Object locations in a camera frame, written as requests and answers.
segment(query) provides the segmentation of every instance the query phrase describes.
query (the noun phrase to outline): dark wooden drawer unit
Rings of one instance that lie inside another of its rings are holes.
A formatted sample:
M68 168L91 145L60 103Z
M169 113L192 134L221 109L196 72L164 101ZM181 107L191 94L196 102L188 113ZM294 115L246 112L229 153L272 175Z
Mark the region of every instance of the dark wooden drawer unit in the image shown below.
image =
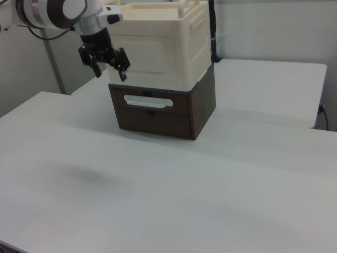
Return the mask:
M214 66L189 92L109 84L121 129L195 140L215 109Z

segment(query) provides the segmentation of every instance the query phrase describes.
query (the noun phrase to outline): black pole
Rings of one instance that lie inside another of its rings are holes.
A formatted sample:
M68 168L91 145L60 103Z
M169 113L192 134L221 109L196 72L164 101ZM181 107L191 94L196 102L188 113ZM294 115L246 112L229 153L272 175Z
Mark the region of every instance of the black pole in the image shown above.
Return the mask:
M216 53L216 17L214 9L214 0L209 0L210 8L210 26L211 26L211 50L212 50L212 63L219 62L221 58Z

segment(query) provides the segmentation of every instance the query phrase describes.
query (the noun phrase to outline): cream plastic crate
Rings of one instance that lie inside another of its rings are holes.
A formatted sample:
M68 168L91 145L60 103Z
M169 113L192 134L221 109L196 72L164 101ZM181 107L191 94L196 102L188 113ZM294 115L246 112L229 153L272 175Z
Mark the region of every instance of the cream plastic crate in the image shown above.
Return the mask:
M131 66L125 82L109 65L112 84L190 91L211 65L208 2L121 6L124 20L109 27L114 48Z

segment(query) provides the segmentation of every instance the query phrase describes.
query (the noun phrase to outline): power cord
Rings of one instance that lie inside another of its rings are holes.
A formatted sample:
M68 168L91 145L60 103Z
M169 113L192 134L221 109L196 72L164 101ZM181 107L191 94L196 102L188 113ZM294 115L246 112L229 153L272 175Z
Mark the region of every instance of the power cord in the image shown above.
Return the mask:
M61 33L61 34L59 34L59 35L57 35L57 36L55 36L55 37L51 37L51 38L43 38L43 37L41 37L41 36L38 36L36 33L34 33L33 30L32 30L30 27L28 27L28 26L25 26L25 25L18 25L18 26L28 28L28 30L30 31L31 34L33 34L35 37L37 37L37 38L39 38L40 40L43 40L43 41L52 41L52 40L55 40L55 39L57 39L57 38L62 37L62 36L63 36L64 34L66 34L67 32L73 31L72 28L69 28L69 29L65 30L63 33Z
M325 116L325 122L326 122L326 130L329 130L329 122L328 122L328 116L326 114L326 111L324 109L324 104L320 104L320 106L318 107L318 115L320 115L321 113L324 113Z

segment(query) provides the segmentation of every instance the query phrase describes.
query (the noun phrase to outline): white drawer handle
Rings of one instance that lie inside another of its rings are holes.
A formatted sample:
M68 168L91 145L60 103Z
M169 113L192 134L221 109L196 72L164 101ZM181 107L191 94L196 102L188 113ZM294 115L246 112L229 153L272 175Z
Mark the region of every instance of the white drawer handle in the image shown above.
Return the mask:
M165 108L167 106L173 106L173 102L171 99L159 99L159 98L151 98L148 96L132 96L132 95L125 95L124 99L126 103L129 105L138 105L152 108Z

